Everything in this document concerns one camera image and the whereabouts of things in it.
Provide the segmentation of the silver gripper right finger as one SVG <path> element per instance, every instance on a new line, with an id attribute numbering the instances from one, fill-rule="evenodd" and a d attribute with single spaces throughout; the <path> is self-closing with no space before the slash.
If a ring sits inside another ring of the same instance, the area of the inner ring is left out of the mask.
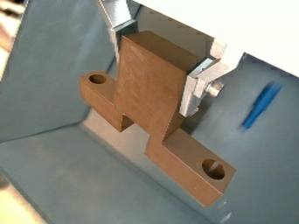
<path id="1" fill-rule="evenodd" d="M 232 44 L 214 39 L 210 57 L 204 57 L 187 75 L 179 112 L 184 117 L 192 116 L 206 95 L 218 97 L 224 84 L 219 77 L 230 73 L 239 65 L 244 52 Z"/>

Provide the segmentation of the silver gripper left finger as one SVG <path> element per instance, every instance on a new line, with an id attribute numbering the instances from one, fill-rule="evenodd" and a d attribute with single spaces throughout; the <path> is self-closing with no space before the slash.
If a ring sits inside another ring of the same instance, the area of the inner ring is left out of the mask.
<path id="1" fill-rule="evenodd" d="M 109 40 L 119 60 L 121 37 L 139 32 L 137 21 L 133 19 L 128 0 L 97 0 L 97 7 L 107 23 Z"/>

